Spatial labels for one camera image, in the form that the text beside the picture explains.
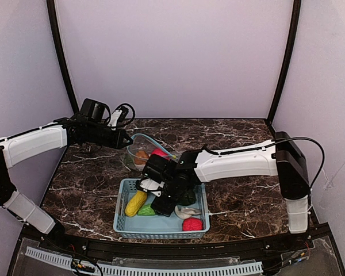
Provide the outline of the clear zip top bag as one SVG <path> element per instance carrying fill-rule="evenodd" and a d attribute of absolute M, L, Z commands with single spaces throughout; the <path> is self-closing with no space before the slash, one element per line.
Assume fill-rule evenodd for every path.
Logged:
<path fill-rule="evenodd" d="M 181 156 L 180 152 L 172 151 L 171 149 L 162 146 L 159 142 L 148 135 L 137 133 L 132 135 L 131 137 L 133 137 L 133 144 L 126 147 L 125 155 L 122 160 L 123 164 L 130 170 L 135 170 L 132 167 L 132 162 L 134 162 L 135 153 L 139 150 L 145 151 L 147 154 L 149 154 L 150 157 L 151 152 L 154 149 L 160 148 L 170 155 L 170 158 L 168 160 L 173 160 L 175 162 L 177 162 L 179 157 Z"/>

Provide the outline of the brown potato toy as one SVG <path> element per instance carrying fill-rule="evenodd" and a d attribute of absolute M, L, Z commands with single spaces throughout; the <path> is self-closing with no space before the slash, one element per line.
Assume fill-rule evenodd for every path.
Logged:
<path fill-rule="evenodd" d="M 135 153 L 134 164 L 145 165 L 149 158 L 150 158 L 149 154 L 147 154 L 143 150 L 139 150 Z"/>

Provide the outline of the white mushroom toy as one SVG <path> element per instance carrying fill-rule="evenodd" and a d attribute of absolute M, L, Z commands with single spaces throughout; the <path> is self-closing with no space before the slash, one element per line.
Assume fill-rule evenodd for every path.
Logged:
<path fill-rule="evenodd" d="M 183 220 L 202 214 L 202 211 L 199 209 L 188 208 L 188 207 L 183 207 L 183 206 L 176 206 L 174 209 L 174 212 L 180 219 L 183 219 Z"/>

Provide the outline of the red apple toy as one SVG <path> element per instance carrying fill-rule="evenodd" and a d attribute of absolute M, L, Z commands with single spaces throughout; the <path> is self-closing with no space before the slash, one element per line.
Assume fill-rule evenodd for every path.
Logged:
<path fill-rule="evenodd" d="M 166 151 L 164 151 L 164 150 L 162 150 L 160 148 L 154 149 L 151 152 L 151 155 L 157 155 L 157 156 L 163 157 L 165 159 L 169 159 L 170 158 L 170 155 Z"/>

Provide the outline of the green cucumber toy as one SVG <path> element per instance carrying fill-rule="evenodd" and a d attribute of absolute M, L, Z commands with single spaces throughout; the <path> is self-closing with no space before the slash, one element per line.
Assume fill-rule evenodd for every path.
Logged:
<path fill-rule="evenodd" d="M 155 211 L 151 208 L 151 204 L 143 205 L 137 212 L 138 216 L 155 216 Z"/>

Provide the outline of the white bitter gourd toy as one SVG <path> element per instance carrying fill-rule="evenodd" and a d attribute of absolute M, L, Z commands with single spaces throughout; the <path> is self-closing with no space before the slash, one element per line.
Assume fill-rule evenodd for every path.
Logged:
<path fill-rule="evenodd" d="M 136 164 L 132 162 L 132 167 L 137 171 L 143 171 L 145 164 Z"/>

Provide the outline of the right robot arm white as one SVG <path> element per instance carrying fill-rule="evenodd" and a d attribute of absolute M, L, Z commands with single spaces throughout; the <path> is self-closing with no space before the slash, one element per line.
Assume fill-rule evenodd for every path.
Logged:
<path fill-rule="evenodd" d="M 286 202 L 291 234 L 308 230 L 308 209 L 313 182 L 297 137 L 277 132 L 275 138 L 245 147 L 211 150 L 203 146 L 182 153 L 178 161 L 151 155 L 137 189 L 154 194 L 151 208 L 170 216 L 188 190 L 218 179 L 267 175 L 278 177 Z"/>

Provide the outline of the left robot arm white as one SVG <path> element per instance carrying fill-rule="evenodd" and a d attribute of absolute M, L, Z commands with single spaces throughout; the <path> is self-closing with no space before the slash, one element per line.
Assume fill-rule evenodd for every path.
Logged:
<path fill-rule="evenodd" d="M 133 143 L 125 127 L 135 119 L 131 104 L 114 110 L 107 104 L 85 99 L 80 111 L 28 131 L 0 138 L 0 207 L 23 223 L 49 236 L 63 232 L 62 224 L 22 193 L 12 182 L 10 169 L 38 156 L 84 143 L 122 149 Z"/>

